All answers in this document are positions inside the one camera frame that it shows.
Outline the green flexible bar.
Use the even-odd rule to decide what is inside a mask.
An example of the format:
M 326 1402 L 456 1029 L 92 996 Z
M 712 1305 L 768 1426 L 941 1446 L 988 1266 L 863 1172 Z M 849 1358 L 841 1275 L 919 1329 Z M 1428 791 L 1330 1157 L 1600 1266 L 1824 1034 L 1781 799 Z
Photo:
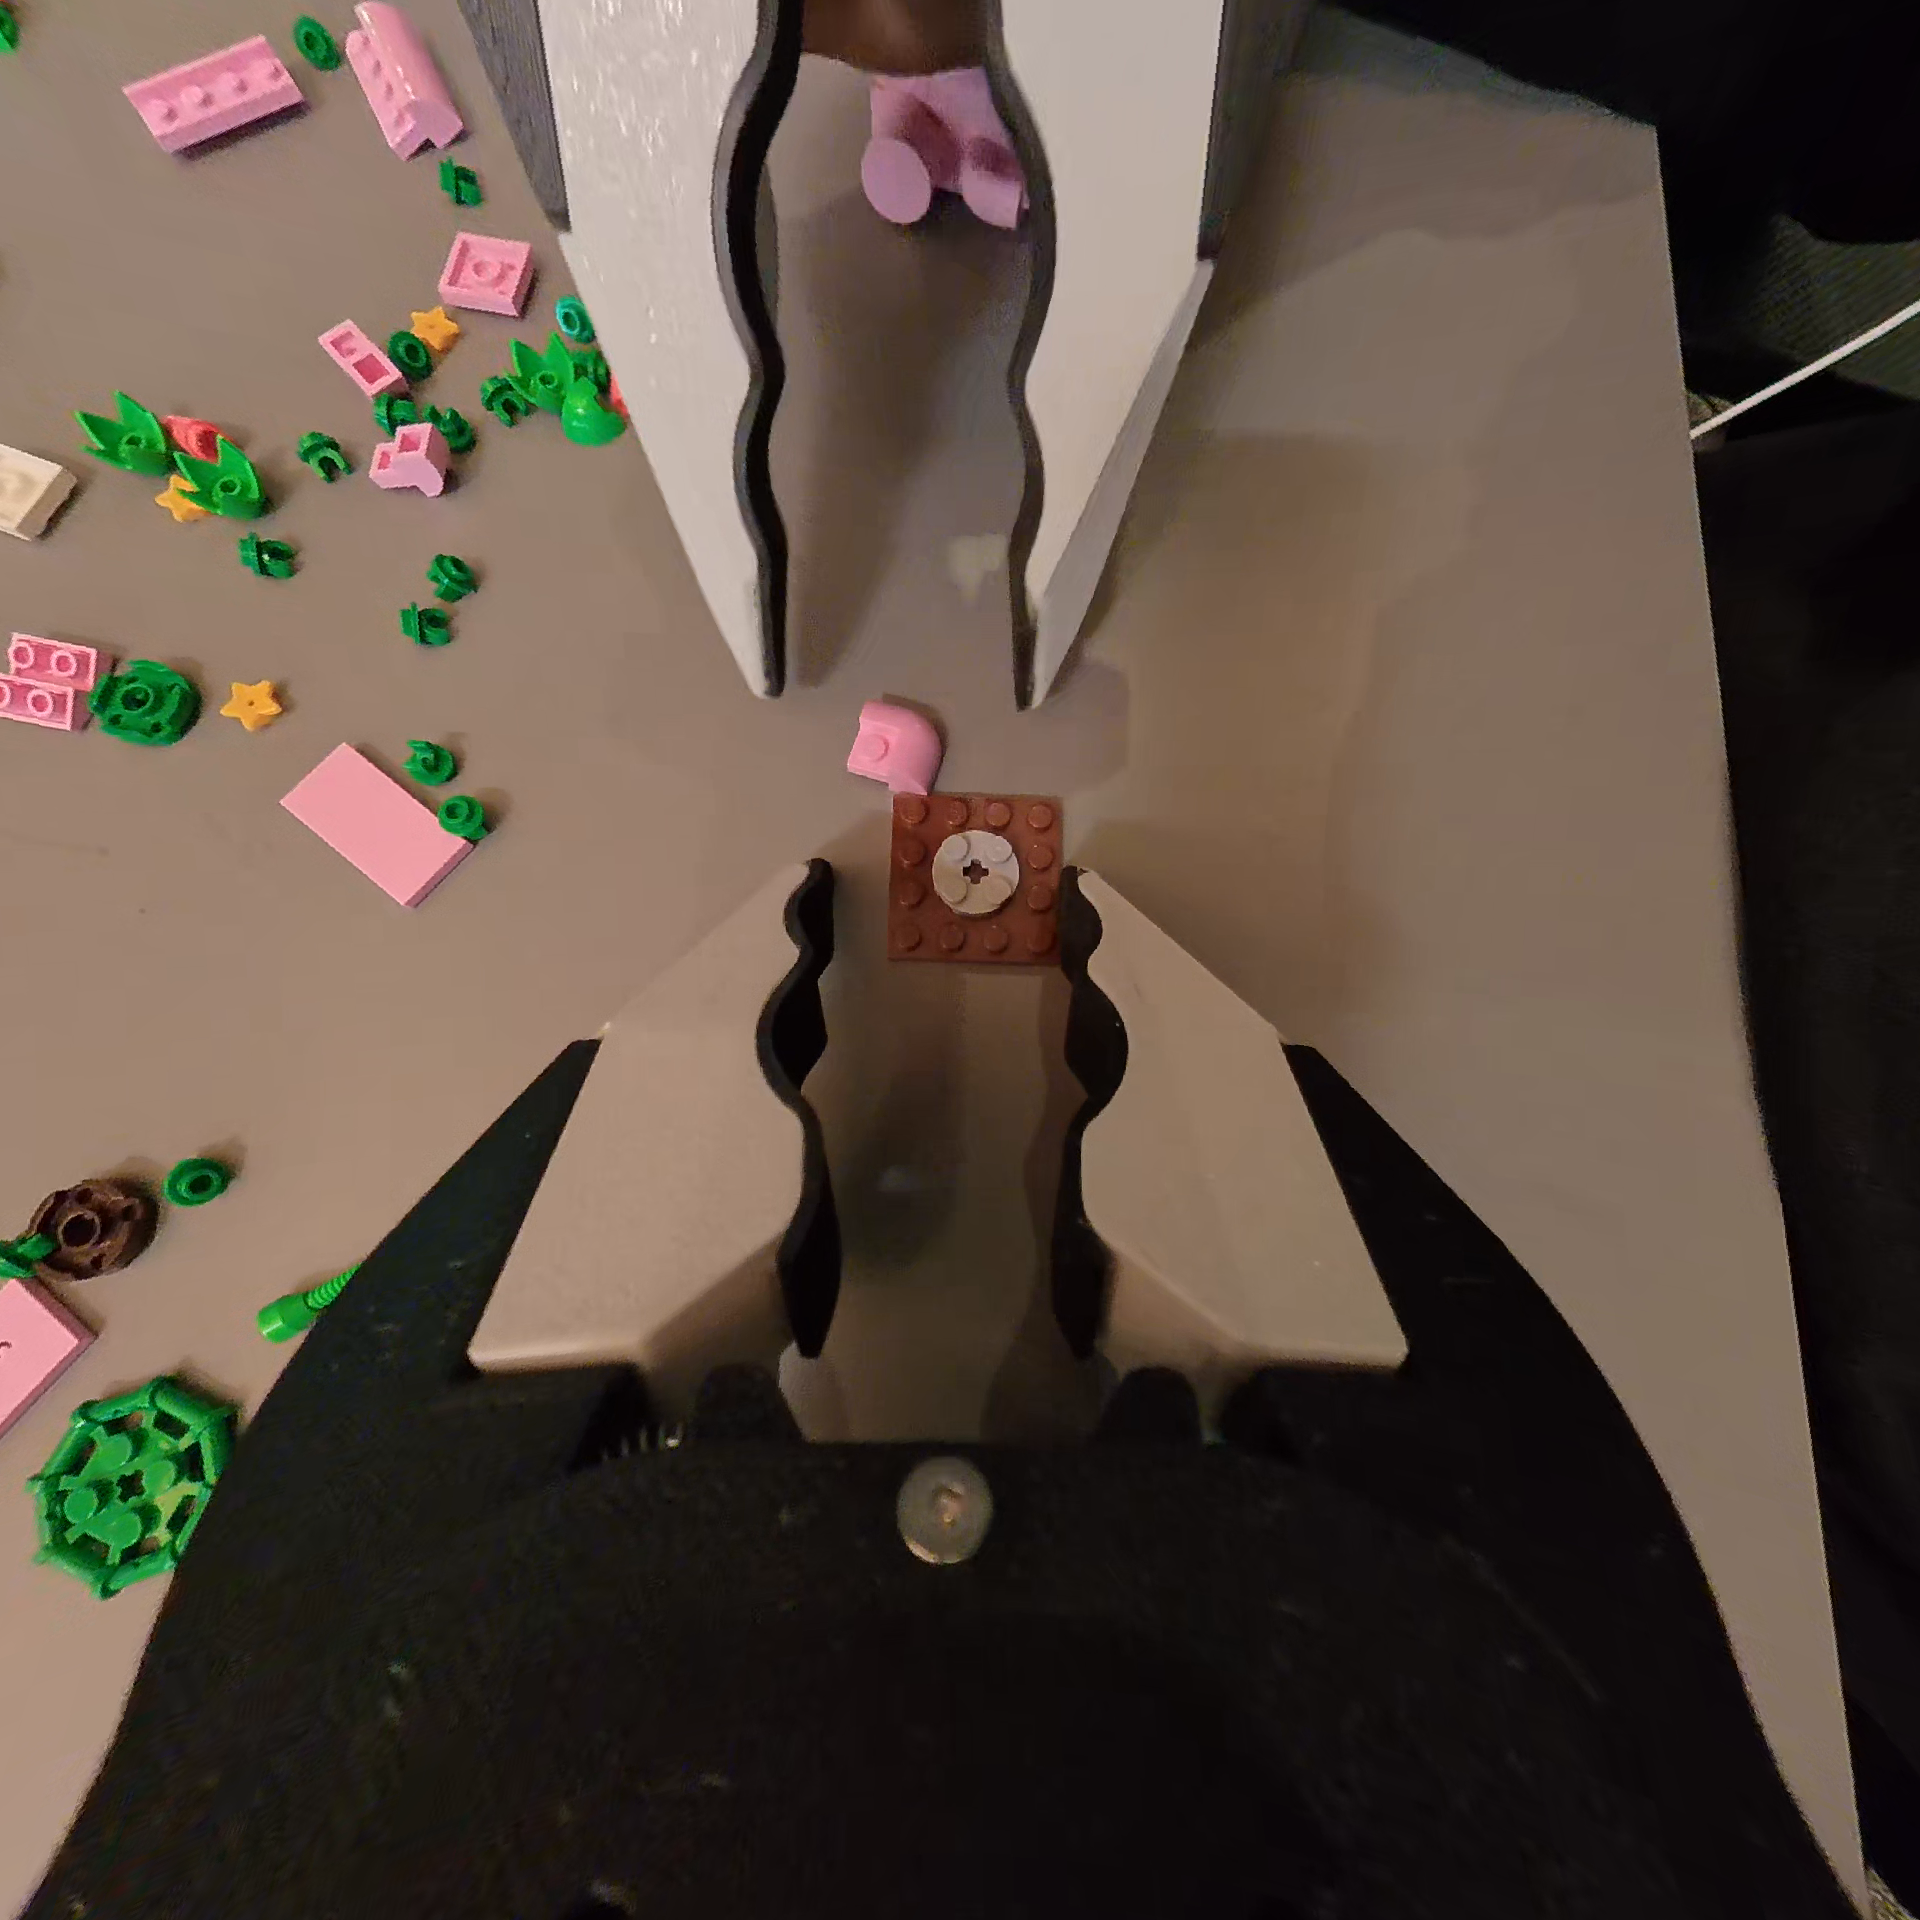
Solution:
M 256 1313 L 256 1331 L 272 1345 L 286 1345 L 310 1331 L 337 1303 L 359 1265 L 312 1285 L 284 1292 Z

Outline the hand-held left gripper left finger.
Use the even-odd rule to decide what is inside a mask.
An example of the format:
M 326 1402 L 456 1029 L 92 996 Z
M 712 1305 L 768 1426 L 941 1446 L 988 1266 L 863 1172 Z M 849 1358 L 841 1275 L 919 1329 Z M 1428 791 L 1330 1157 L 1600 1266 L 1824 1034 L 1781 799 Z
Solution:
M 604 1029 L 469 1359 L 631 1365 L 687 1404 L 727 1362 L 818 1359 L 834 1201 L 805 1084 L 824 1057 L 834 874 L 782 866 Z

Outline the pink square brick base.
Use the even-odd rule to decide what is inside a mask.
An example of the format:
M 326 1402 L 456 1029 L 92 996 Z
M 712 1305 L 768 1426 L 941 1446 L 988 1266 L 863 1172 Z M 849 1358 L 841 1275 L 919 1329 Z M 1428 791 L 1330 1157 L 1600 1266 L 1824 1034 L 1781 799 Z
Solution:
M 938 196 L 957 196 L 988 226 L 1014 230 L 1025 212 L 1023 166 L 980 63 L 870 78 L 870 135 L 858 161 L 866 204 L 912 226 Z

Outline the white square plate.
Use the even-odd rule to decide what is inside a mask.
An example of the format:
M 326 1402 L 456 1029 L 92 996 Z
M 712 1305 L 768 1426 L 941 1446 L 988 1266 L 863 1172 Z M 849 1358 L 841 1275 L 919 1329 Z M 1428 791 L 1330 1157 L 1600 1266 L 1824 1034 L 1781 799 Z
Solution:
M 34 541 L 45 535 L 78 487 L 66 467 L 8 443 L 0 445 L 2 535 Z

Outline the pink square jumper plate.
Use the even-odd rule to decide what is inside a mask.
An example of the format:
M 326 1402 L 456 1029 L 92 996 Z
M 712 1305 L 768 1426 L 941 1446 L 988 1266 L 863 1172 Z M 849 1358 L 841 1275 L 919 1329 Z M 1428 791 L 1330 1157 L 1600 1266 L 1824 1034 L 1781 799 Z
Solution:
M 537 261 L 530 243 L 456 230 L 441 275 L 438 303 L 518 321 L 530 301 Z

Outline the pink curved brick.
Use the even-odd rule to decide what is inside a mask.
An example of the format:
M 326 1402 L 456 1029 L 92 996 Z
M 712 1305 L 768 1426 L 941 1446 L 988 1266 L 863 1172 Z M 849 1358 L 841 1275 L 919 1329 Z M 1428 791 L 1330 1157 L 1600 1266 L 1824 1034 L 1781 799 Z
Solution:
M 943 733 L 921 709 L 870 699 L 858 707 L 845 767 L 892 795 L 928 797 L 943 766 Z

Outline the small grey piece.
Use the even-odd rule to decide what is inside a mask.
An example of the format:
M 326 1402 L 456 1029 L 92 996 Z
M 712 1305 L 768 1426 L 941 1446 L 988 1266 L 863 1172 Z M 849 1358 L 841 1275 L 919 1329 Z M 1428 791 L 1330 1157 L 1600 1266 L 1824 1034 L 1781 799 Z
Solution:
M 1022 882 L 1014 846 L 999 833 L 951 833 L 932 852 L 928 875 L 935 897 L 959 919 L 1000 913 Z

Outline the person's black clothing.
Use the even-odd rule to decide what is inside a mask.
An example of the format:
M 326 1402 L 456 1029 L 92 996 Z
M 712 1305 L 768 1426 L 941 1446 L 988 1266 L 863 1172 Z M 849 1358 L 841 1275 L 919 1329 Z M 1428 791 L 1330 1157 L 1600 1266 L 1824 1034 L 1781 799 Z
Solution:
M 1687 382 L 1786 361 L 1777 229 L 1916 275 L 1916 4 L 1350 4 L 1660 137 Z M 1742 886 L 1865 1862 L 1916 1915 L 1918 409 L 1820 372 L 1695 458 Z

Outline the brown square studded plate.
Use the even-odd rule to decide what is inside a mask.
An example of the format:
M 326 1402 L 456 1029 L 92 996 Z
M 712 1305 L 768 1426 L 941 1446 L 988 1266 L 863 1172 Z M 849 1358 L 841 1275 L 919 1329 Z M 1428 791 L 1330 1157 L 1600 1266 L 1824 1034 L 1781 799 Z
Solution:
M 1052 795 L 896 795 L 887 863 L 887 949 L 898 962 L 1044 970 L 1060 957 L 1065 804 Z M 951 834 L 1002 834 L 1020 857 L 1014 898 L 988 919 L 954 916 L 932 891 L 928 863 Z

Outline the pink stepped studded plate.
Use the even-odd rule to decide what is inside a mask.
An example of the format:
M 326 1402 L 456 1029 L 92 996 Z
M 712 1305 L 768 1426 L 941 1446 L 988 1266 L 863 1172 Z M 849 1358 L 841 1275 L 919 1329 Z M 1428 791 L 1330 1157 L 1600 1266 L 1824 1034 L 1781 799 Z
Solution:
M 60 733 L 84 731 L 92 693 L 111 674 L 114 654 L 15 630 L 2 649 L 2 718 Z

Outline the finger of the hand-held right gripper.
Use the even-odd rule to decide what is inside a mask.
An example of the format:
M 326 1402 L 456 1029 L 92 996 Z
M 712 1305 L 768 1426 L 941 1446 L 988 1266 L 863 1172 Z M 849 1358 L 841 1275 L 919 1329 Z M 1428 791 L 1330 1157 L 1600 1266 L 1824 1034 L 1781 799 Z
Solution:
M 631 428 L 750 693 L 785 682 L 770 451 L 784 354 L 765 163 L 801 4 L 538 4 L 564 254 Z
M 1005 2 L 988 71 L 1030 195 L 1010 399 L 1014 703 L 1078 641 L 1214 267 L 1201 255 L 1222 7 Z

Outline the pink flat rectangular tile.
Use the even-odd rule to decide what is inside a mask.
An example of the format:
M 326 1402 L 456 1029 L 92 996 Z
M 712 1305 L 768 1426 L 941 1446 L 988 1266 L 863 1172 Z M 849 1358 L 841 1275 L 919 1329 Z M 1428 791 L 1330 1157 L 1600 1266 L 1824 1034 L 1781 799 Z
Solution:
M 472 852 L 352 742 L 330 748 L 278 807 L 399 907 L 417 907 Z

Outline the dark brown round plate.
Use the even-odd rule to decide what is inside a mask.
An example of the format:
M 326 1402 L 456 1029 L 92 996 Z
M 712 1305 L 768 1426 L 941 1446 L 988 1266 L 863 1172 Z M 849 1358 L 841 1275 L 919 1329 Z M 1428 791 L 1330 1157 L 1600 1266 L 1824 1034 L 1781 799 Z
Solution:
M 49 1190 L 30 1222 L 30 1237 L 53 1244 L 39 1269 L 68 1283 L 126 1269 L 146 1253 L 154 1230 L 152 1194 L 111 1178 Z

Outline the green round studded plate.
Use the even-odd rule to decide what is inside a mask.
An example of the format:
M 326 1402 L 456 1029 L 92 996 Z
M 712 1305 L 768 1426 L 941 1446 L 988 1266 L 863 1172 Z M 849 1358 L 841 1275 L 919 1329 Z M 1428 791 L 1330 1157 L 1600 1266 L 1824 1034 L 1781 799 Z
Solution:
M 106 735 L 170 748 L 201 721 L 201 687 L 166 663 L 129 658 L 98 679 L 87 707 Z

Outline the pink half cylinder brick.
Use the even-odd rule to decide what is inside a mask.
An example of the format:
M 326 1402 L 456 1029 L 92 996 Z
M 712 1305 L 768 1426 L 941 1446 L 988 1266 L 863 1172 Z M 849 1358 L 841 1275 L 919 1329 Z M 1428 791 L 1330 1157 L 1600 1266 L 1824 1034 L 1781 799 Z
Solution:
M 444 154 L 463 118 L 412 19 L 385 2 L 356 4 L 352 19 L 342 52 L 391 154 Z

